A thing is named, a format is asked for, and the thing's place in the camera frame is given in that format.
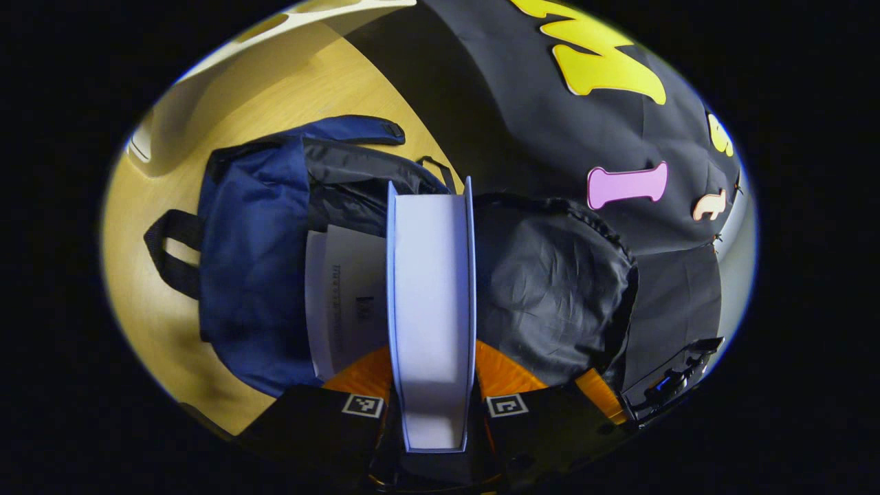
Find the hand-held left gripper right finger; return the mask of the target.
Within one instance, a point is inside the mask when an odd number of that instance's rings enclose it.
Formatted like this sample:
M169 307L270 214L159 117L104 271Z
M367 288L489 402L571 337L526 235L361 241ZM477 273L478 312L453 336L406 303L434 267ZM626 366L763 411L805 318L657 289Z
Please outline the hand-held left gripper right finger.
M486 342L476 344L476 377L494 453L506 476L575 471L614 448L614 423L576 379L550 386Z

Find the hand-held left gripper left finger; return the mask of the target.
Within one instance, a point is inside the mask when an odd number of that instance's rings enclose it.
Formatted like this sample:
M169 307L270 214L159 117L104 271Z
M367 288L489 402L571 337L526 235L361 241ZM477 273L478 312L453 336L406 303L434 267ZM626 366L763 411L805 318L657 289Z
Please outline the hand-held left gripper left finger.
M392 358L381 347L322 386L287 389L239 433L238 442L310 475L365 475L391 388Z

